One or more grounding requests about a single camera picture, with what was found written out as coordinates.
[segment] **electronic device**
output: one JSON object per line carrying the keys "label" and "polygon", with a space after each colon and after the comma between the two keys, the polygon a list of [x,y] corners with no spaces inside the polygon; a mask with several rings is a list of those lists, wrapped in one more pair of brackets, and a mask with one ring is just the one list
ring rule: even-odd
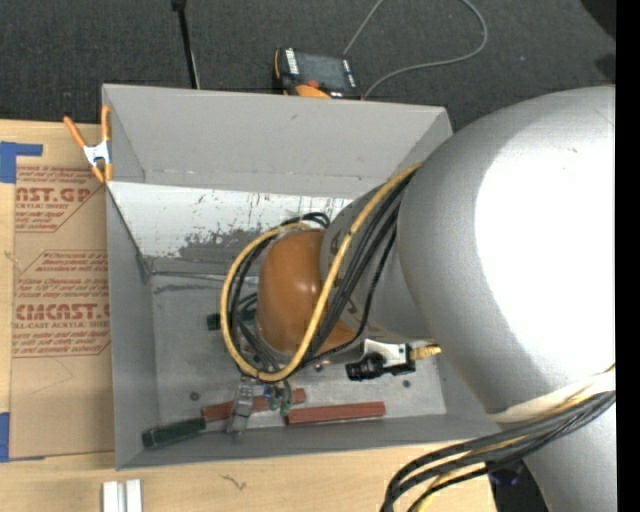
{"label": "electronic device", "polygon": [[275,89],[289,96],[361,98],[351,64],[346,58],[278,48],[274,56],[273,76]]}

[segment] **gray carpet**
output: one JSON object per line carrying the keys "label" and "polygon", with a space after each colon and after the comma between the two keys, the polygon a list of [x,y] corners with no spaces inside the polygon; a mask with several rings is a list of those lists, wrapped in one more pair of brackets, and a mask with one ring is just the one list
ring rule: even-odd
{"label": "gray carpet", "polygon": [[[340,55],[374,3],[190,0],[202,87],[268,92],[274,48]],[[392,79],[372,99],[445,106],[457,130],[526,98],[615,80],[615,2],[475,5],[489,26],[480,55]],[[386,0],[349,55],[367,88],[396,68],[465,54],[481,40],[459,0]],[[189,86],[169,0],[2,1],[0,81],[0,117],[67,113],[87,122],[97,120],[103,82]]]}

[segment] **yellow cable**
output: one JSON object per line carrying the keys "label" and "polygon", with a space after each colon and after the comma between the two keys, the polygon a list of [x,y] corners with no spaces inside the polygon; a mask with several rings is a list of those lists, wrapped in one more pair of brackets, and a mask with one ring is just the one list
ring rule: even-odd
{"label": "yellow cable", "polygon": [[[515,437],[513,439],[507,439],[505,441],[502,441],[500,443],[496,443],[496,444],[492,444],[491,446],[486,446],[485,448],[481,448],[478,450],[472,450],[470,452],[468,452],[465,455],[477,455],[479,453],[484,453],[484,452],[489,452],[492,450],[497,450],[500,448],[504,448],[505,446],[509,446],[511,444],[514,444],[522,439],[524,439],[526,436],[519,436],[519,437]],[[438,475],[434,480],[431,481],[431,483],[429,484],[429,486],[427,487],[427,489],[425,490],[425,493],[428,493],[431,489],[433,489],[434,487],[436,487],[437,485],[440,485],[441,483],[444,482],[448,482],[449,480],[456,478],[459,474],[468,472],[471,473],[473,471],[473,469],[470,468],[460,468],[460,469],[452,469],[451,471],[447,471],[446,473],[442,473],[441,475]],[[424,498],[418,498],[420,500],[419,503],[417,503],[416,506],[414,506],[415,512],[425,512],[427,510],[427,507],[431,504],[431,502],[433,501],[433,499],[435,498],[435,494],[429,494],[427,496],[425,496]]]}
{"label": "yellow cable", "polygon": [[506,424],[536,420],[561,412],[593,396],[597,390],[615,389],[615,377],[612,378],[615,368],[616,365],[613,363],[602,373],[590,375],[546,395],[513,405],[505,411],[491,414],[490,417],[496,423]]}
{"label": "yellow cable", "polygon": [[338,249],[338,253],[336,254],[333,263],[331,264],[331,268],[329,269],[329,274],[327,275],[327,279],[322,287],[322,291],[320,292],[320,296],[318,297],[318,303],[313,311],[313,315],[311,316],[311,320],[309,321],[309,325],[307,326],[307,330],[302,338],[302,342],[298,347],[298,350],[293,355],[291,360],[286,364],[286,366],[274,373],[264,372],[257,369],[252,364],[248,363],[242,355],[238,352],[233,343],[233,339],[231,338],[231,332],[229,329],[228,315],[227,315],[227,302],[229,291],[231,290],[231,283],[233,278],[238,270],[238,267],[244,261],[245,257],[253,250],[254,247],[259,245],[265,240],[275,237],[283,230],[294,229],[294,227],[299,227],[299,224],[289,224],[286,226],[278,227],[268,231],[267,233],[259,236],[253,242],[251,242],[247,247],[245,247],[242,252],[235,259],[229,272],[227,273],[227,277],[225,279],[224,285],[222,287],[222,295],[220,298],[220,324],[222,327],[222,337],[224,339],[227,350],[229,350],[229,354],[232,359],[238,365],[238,367],[242,370],[243,373],[254,377],[256,379],[261,380],[262,382],[279,382],[283,379],[286,379],[289,375],[291,375],[295,369],[298,367],[304,354],[306,353],[309,345],[311,344],[311,340],[315,336],[315,333],[320,324],[320,320],[322,315],[324,314],[325,306],[327,304],[329,293],[331,292],[331,288],[333,287],[333,283],[336,280],[338,275],[338,271],[340,270],[340,265],[344,260],[344,257],[347,253],[347,250],[351,246],[351,242],[353,240],[354,235],[358,232],[358,230],[362,227],[362,225],[367,220],[367,217],[371,214],[373,209],[384,199],[384,197],[395,188],[401,181],[403,181],[407,176],[413,174],[419,167],[422,165],[422,162],[412,165],[411,167],[405,169],[404,171],[396,174],[391,177],[384,185],[382,185],[378,191],[374,194],[374,196],[369,200],[369,202],[362,209],[356,220],[351,224],[349,231],[345,234],[342,243],[340,244],[340,248]]}

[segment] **orange object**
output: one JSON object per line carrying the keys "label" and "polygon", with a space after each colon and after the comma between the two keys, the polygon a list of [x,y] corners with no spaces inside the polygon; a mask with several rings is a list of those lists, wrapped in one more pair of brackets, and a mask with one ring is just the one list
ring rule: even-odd
{"label": "orange object", "polygon": [[[287,355],[296,352],[320,296],[323,238],[324,231],[316,229],[282,237],[271,247],[260,270],[258,330],[269,345]],[[319,353],[348,342],[355,334],[338,320]]]}
{"label": "orange object", "polygon": [[316,87],[313,87],[311,85],[296,85],[296,92],[300,95],[300,96],[306,96],[308,98],[331,98],[331,96],[329,96],[326,92],[321,91],[320,89],[317,89]]}
{"label": "orange object", "polygon": [[[91,164],[91,170],[100,183],[111,181],[113,178],[113,164],[111,163],[111,155],[109,145],[111,144],[111,110],[108,105],[102,107],[100,113],[102,142],[97,146],[88,146],[84,137],[78,130],[78,127],[68,116],[62,118],[62,122],[71,132],[73,140],[84,151],[87,160]],[[104,160],[104,171],[101,171],[96,165],[97,160]]]}
{"label": "orange object", "polygon": [[326,407],[303,407],[292,409],[285,418],[287,425],[306,425],[329,421],[360,420],[379,418],[386,414],[384,402],[363,402],[359,404],[329,405]]}

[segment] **black pole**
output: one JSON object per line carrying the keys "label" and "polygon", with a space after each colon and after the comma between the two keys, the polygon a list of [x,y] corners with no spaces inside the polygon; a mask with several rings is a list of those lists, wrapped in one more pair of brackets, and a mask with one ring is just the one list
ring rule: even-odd
{"label": "black pole", "polygon": [[187,0],[171,0],[171,8],[178,13],[180,21],[180,31],[182,32],[182,43],[184,45],[184,54],[187,58],[187,68],[189,69],[189,80],[192,89],[200,89],[200,81],[196,71],[196,62],[191,50],[191,40],[189,39],[189,25],[187,25],[187,17],[184,13],[187,7]]}

